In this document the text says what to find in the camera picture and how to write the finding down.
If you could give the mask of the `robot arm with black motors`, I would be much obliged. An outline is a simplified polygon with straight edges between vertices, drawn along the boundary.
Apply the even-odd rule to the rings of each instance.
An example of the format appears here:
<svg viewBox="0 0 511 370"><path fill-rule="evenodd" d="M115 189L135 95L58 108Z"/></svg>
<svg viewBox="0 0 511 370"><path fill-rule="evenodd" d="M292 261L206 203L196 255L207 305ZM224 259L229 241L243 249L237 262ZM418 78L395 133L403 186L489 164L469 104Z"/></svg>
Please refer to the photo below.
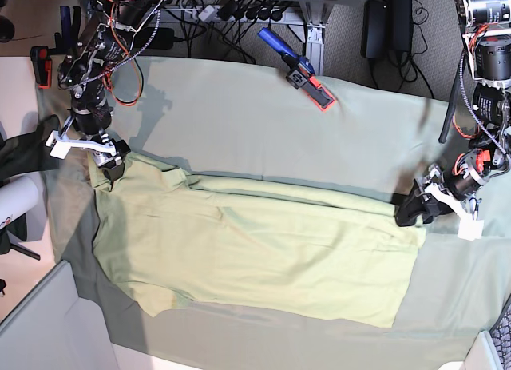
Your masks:
<svg viewBox="0 0 511 370"><path fill-rule="evenodd" d="M58 83L72 97L71 121L89 135L87 149L97 144L100 133L111 120L105 91L113 72L133 62L135 56L117 39L121 14L145 5L146 0L100 0L108 15L91 34L77 44L78 55L71 55L58 70ZM458 213L464 220L475 220L477 191L510 167L510 0L455 0L464 43L458 63L458 76L450 93L440 142L445 142L455 125L456 100L462 98L477 124L469 135L469 149L443 170L437 166L414 182L395 214L401 226L417 219L431 222L436 217Z"/></svg>

